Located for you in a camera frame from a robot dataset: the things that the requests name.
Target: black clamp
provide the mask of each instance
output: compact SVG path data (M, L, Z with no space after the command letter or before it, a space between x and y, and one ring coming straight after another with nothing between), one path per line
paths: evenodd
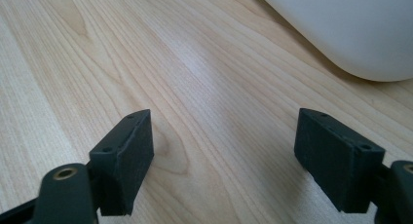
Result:
M365 213L373 202L376 223L413 223L413 162L387 168L385 149L310 109L300 109L294 152L339 211Z
M154 157L151 115L128 115L90 152L86 164L49 171L39 197L0 215L0 223L98 223L102 216L131 214Z

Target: wood grain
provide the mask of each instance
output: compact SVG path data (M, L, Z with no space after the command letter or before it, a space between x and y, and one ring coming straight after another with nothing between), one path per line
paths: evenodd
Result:
M413 160L413 81L347 74L264 0L0 0L0 20L0 212L146 108L154 162L101 223L371 223L298 164L300 107Z

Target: screw hole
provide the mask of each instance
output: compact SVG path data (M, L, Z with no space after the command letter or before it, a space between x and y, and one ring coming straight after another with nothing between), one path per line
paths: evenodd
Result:
M413 173L413 164L404 165L404 169L406 169L409 173Z
M103 151L104 153L109 153L110 151L112 151L112 148L106 147L106 148L103 148L102 151Z
M67 179L77 173L76 168L63 168L56 172L53 176L54 180L64 180Z
M370 150L370 149L371 149L371 146L370 146L370 145L367 145L367 144L361 144L359 147L360 147L361 149L364 149L364 150Z

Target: white plastic casing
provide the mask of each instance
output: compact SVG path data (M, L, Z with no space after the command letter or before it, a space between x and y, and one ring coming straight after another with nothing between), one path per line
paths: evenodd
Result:
M342 69L413 78L413 0L266 0Z

